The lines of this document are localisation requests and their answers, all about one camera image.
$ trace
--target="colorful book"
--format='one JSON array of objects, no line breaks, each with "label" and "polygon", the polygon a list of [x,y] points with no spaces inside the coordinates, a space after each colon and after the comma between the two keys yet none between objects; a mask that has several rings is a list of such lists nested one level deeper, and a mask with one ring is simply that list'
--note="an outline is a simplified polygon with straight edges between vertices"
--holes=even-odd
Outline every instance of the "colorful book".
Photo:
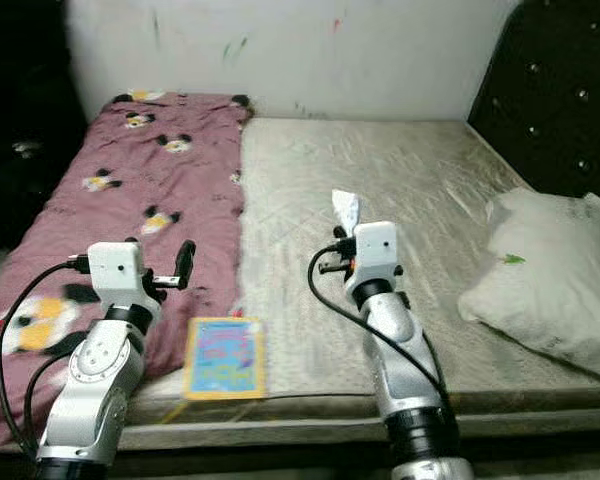
[{"label": "colorful book", "polygon": [[192,318],[185,361],[190,400],[265,396],[264,333],[257,318]]}]

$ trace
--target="cartoon mouse face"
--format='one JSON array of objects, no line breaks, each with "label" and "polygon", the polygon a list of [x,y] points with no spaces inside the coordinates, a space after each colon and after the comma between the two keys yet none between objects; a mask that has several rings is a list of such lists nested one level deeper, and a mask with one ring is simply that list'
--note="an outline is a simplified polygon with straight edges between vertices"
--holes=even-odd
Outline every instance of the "cartoon mouse face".
[{"label": "cartoon mouse face", "polygon": [[173,140],[169,140],[166,135],[160,135],[156,141],[169,153],[180,153],[191,148],[191,137],[184,133]]},{"label": "cartoon mouse face", "polygon": [[158,212],[156,205],[151,205],[144,211],[144,216],[147,217],[140,233],[143,235],[149,235],[162,230],[167,225],[177,223],[180,220],[180,212],[173,212],[171,215],[166,213]]},{"label": "cartoon mouse face", "polygon": [[156,120],[156,116],[153,113],[147,113],[145,115],[140,115],[136,112],[129,112],[126,115],[127,123],[125,124],[126,128],[140,128],[148,125],[151,122]]},{"label": "cartoon mouse face", "polygon": [[[87,285],[67,284],[63,290],[61,298],[33,296],[20,304],[5,331],[4,354],[19,350],[53,352],[80,317],[80,304],[99,301]],[[0,328],[6,314],[7,310],[0,315]]]},{"label": "cartoon mouse face", "polygon": [[95,177],[87,177],[82,180],[82,186],[90,192],[99,192],[107,188],[117,188],[122,185],[120,180],[113,180],[111,171],[106,168],[101,168],[96,172]]}]

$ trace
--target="mattress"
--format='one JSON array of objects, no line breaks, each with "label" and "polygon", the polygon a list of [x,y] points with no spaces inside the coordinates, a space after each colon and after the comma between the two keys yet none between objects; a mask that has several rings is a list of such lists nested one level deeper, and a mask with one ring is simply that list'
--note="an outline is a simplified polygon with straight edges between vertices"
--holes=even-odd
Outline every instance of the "mattress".
[{"label": "mattress", "polygon": [[[438,351],[463,435],[600,428],[600,381],[456,311],[480,269],[486,202],[526,186],[470,127],[255,119],[242,148],[239,306],[266,326],[269,398],[183,403],[174,372],[135,396],[122,448],[384,438],[361,331],[306,284],[309,259],[332,241],[333,188],[362,197],[362,221],[398,226],[398,286]],[[338,275],[316,281],[345,302]]]}]

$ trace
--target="cartoon print blanket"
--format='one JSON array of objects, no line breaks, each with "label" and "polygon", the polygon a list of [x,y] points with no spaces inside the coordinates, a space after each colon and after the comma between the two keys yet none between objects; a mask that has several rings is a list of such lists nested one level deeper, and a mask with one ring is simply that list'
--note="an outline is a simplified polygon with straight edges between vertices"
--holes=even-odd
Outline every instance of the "cartoon print blanket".
[{"label": "cartoon print blanket", "polygon": [[[228,313],[238,288],[240,132],[249,118],[244,95],[130,92],[107,105],[52,198],[0,277],[2,316],[20,291],[49,266],[101,241],[137,238],[145,263],[169,275],[185,239],[198,246],[189,288],[169,291],[163,319],[149,332],[146,376],[180,367],[187,321]],[[9,398],[22,424],[33,372],[71,332],[102,318],[90,279],[64,270],[22,303],[4,342]],[[66,362],[45,373],[34,396],[41,428],[64,378]],[[0,445],[10,438],[0,413]]]}]

